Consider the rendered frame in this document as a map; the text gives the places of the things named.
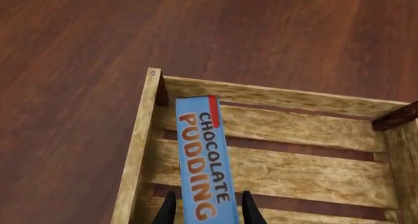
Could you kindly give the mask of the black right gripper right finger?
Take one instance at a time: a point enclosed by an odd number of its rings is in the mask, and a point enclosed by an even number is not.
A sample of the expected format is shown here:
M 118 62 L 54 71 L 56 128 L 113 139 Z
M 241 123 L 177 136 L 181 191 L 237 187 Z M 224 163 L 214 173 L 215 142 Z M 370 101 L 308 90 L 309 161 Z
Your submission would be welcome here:
M 242 215 L 244 224 L 265 224 L 265 219 L 258 210 L 249 191 L 242 192 Z

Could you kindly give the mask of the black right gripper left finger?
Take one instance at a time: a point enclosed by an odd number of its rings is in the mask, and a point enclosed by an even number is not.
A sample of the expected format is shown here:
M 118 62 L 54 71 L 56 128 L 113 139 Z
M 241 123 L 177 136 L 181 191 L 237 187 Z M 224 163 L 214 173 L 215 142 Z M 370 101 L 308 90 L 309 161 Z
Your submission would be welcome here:
M 176 215 L 176 194 L 168 192 L 159 211 L 153 219 L 153 224 L 174 224 Z

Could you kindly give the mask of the blue chocolate pudding box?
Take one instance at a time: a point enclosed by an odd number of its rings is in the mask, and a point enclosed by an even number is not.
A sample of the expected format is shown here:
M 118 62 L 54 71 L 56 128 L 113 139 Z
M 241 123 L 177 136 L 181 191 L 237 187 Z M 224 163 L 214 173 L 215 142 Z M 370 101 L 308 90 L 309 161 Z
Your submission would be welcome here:
M 216 96 L 176 99 L 185 224 L 239 224 L 233 178 Z

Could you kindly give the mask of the wooden slat tray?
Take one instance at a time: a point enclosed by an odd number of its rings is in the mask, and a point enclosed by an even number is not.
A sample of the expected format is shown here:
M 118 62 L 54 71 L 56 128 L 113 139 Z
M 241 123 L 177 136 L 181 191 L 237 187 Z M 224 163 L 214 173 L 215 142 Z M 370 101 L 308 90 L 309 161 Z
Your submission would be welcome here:
M 202 97 L 225 131 L 235 198 L 268 223 L 418 224 L 418 101 L 166 76 L 148 69 L 111 224 L 182 223 L 176 100 Z

